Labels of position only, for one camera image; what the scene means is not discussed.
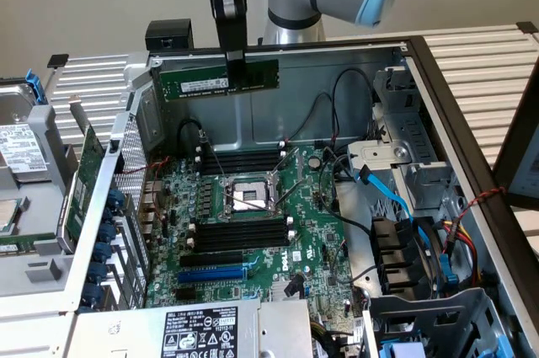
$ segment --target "motherboard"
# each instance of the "motherboard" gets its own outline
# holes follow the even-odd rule
[[[340,249],[343,224],[320,203],[323,194],[331,193],[328,171],[322,176],[323,194],[318,190],[322,150],[304,146],[289,152],[273,174],[200,175],[194,159],[183,159],[170,161],[147,184],[163,187],[152,194],[152,203],[158,203],[165,224],[156,218],[152,225],[146,307],[301,297],[307,299],[311,318],[327,329],[353,328],[351,287],[336,280],[350,277],[346,248]],[[198,259],[200,252],[239,261],[243,273],[237,265],[202,267],[200,261],[186,268],[183,262],[190,256]],[[298,279],[301,291],[289,296],[286,287]]]

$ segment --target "regulatory label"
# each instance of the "regulatory label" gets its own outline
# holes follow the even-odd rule
[[[34,132],[26,124],[0,126],[0,152],[15,174],[47,170]]]
[[[168,312],[162,358],[237,356],[237,307]]]
[[[199,82],[181,83],[184,93],[194,93],[197,91],[217,90],[219,88],[228,88],[227,78],[212,78],[211,80],[201,80]]]

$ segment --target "green circuit board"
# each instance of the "green circuit board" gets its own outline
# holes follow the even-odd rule
[[[103,147],[93,127],[88,126],[84,136],[78,170],[73,176],[65,210],[67,214],[66,228],[75,240],[78,240],[83,229],[84,219],[92,199],[93,187],[98,179],[103,156]]]
[[[179,287],[194,286],[196,299],[193,303],[220,302],[259,297],[263,302],[271,300],[272,287],[288,284],[296,273],[302,272],[306,278],[304,286],[308,288],[308,305],[311,317],[321,320],[327,329],[350,331],[353,328],[352,312],[344,312],[344,301],[352,301],[351,288],[333,281],[329,265],[333,261],[339,245],[344,240],[343,225],[326,211],[320,211],[313,201],[313,193],[318,191],[318,172],[309,170],[307,160],[310,156],[322,156],[322,151],[313,147],[300,147],[280,170],[278,192],[282,195],[298,180],[302,179],[296,190],[286,199],[284,212],[294,219],[295,238],[290,246],[244,250],[243,261],[257,264],[249,271],[247,280],[199,282],[179,285],[178,273],[182,270],[179,258],[191,254],[186,247],[189,224],[189,194],[196,191],[197,204],[208,201],[203,189],[211,183],[211,217],[214,222],[222,209],[222,187],[219,178],[207,176],[197,179],[186,163],[185,173],[180,172],[180,162],[168,165],[161,180],[169,185],[170,196],[165,205],[169,211],[177,213],[176,225],[169,226],[168,238],[157,241],[161,234],[160,227],[154,227],[152,236],[151,260],[152,275],[147,291],[147,307],[163,307],[185,304],[177,301],[175,291]],[[329,173],[323,179],[323,190],[329,186]],[[327,260],[323,261],[322,246],[328,250]],[[339,278],[350,277],[348,260],[339,254],[335,264]]]
[[[278,88],[279,61],[251,61],[246,64],[245,79],[238,87],[230,87],[225,66],[197,67],[160,72],[165,101],[219,94]]]

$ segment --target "yellow cable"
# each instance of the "yellow cable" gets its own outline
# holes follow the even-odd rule
[[[452,222],[451,221],[444,221],[444,224],[446,226],[448,226],[448,227],[451,227]],[[464,226],[461,223],[459,223],[459,225],[458,225],[458,231],[460,233],[462,233],[464,236],[466,236],[468,238],[468,240],[470,240],[470,242],[473,243],[472,238],[470,237],[470,234],[466,231],[466,229],[464,228]],[[482,277],[481,277],[481,270],[479,269],[479,263],[478,263],[478,267],[477,267],[477,272],[478,272],[478,281],[481,281]]]

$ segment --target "red cable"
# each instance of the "red cable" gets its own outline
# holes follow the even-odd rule
[[[444,230],[446,230],[446,232],[449,233],[450,228],[447,226],[444,226]],[[470,241],[470,239],[464,236],[462,233],[457,232],[456,238],[458,238],[463,243],[465,243],[470,248],[470,251],[472,252],[472,260],[473,260],[472,262],[472,286],[475,286],[475,282],[476,282],[477,274],[478,274],[478,251],[476,250],[475,245]]]
[[[155,167],[155,166],[158,166],[159,163],[151,163],[151,164],[147,164],[146,166],[144,167],[140,167],[140,168],[135,168],[134,170],[127,170],[127,171],[124,171],[123,173],[121,174],[133,174],[133,173],[136,173],[138,171],[142,171],[142,170],[146,170],[147,168],[152,168],[152,167]]]
[[[490,196],[496,195],[496,194],[498,194],[500,192],[505,194],[505,188],[504,187],[492,188],[489,191],[482,192],[481,194],[479,194],[479,196],[477,198],[474,198],[473,200],[468,202],[468,205],[466,206],[466,208],[464,208],[464,211],[462,211],[461,214],[458,216],[457,220],[461,221],[462,218],[464,217],[464,215],[466,215],[466,212],[468,212],[468,210],[474,204],[479,203],[479,202],[483,202],[485,200],[485,198],[489,198]]]

